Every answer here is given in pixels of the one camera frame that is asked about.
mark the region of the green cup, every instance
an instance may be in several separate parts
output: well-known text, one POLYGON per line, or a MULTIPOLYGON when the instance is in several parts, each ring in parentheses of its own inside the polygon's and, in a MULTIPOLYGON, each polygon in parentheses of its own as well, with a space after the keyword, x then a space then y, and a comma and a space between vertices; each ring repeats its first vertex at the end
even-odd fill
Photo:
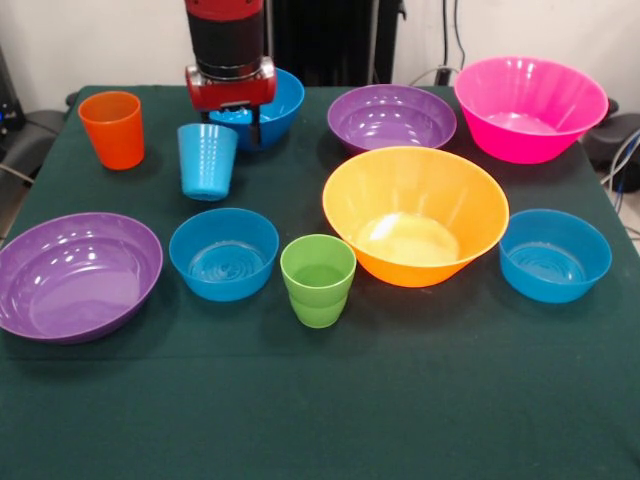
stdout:
POLYGON ((349 245, 330 235, 306 235, 282 251, 280 268, 300 322, 325 328, 338 320, 356 272, 349 245))

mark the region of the orange cup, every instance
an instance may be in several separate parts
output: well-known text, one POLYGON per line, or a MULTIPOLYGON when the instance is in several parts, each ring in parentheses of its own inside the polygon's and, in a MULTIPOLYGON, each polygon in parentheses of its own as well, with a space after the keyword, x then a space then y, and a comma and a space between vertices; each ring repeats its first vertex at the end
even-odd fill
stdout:
POLYGON ((144 158, 140 99, 127 92, 103 92, 84 100, 78 115, 100 162, 111 170, 127 170, 144 158))

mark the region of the blue cup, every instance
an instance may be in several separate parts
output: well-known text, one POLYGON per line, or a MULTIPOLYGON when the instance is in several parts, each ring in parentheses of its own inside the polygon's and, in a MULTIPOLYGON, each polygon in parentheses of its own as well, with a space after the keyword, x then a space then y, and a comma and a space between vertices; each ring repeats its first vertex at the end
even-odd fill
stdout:
POLYGON ((193 123, 178 129, 182 192, 194 200, 229 195, 238 134, 220 125, 193 123))
POLYGON ((539 302, 577 300, 604 277, 611 262, 609 243, 595 227, 557 210, 512 215, 500 241, 505 279, 539 302))
POLYGON ((193 293, 231 302, 267 283, 279 245, 278 231, 262 215, 217 208, 178 227, 169 242, 169 257, 193 293))

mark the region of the purple bowl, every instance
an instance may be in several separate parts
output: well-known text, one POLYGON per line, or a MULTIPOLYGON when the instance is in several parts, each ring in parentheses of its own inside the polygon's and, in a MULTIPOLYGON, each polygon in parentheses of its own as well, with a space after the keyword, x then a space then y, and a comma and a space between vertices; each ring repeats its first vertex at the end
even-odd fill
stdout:
POLYGON ((440 97, 404 85, 369 85, 338 97, 329 128, 349 153, 395 146, 438 148, 456 131, 453 109, 440 97))
POLYGON ((162 269, 142 223, 113 213, 56 218, 0 251, 0 328, 47 343, 107 335, 129 320, 162 269))

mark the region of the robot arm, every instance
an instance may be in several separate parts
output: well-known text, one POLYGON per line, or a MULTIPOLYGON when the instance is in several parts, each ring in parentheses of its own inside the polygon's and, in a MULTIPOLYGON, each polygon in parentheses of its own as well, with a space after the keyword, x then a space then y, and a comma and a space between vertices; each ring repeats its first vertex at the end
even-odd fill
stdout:
POLYGON ((185 0, 196 65, 186 68, 189 96, 209 112, 247 108, 260 143, 260 105, 273 101, 276 72, 263 55, 264 0, 185 0))

